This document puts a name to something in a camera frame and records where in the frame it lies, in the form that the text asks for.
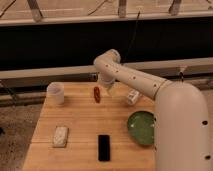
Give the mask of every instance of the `green plate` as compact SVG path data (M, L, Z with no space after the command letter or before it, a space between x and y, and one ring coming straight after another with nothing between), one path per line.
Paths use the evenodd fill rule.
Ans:
M129 134L141 145L154 144L154 115L147 111L133 113L127 122Z

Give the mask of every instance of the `white cup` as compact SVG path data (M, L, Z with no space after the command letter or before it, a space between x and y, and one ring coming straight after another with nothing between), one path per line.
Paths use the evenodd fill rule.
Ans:
M50 83L46 96L51 105L61 105L64 102L64 85L59 82Z

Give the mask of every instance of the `floor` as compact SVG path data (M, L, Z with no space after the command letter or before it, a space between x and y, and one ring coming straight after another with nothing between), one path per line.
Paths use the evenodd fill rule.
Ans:
M209 107L213 144L213 90L203 91ZM0 108L0 170L20 171L42 105Z

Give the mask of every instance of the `black panel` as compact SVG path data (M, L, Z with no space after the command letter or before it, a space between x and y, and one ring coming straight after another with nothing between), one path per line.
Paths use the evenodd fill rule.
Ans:
M0 27L0 70L91 65L125 56L135 21ZM126 62L213 56L213 18L139 21Z
M110 137L98 135L98 160L110 161Z

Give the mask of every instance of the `smartphone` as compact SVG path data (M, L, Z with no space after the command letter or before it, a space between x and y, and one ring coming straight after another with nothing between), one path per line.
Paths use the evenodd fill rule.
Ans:
M110 137L98 135L98 160L110 161Z

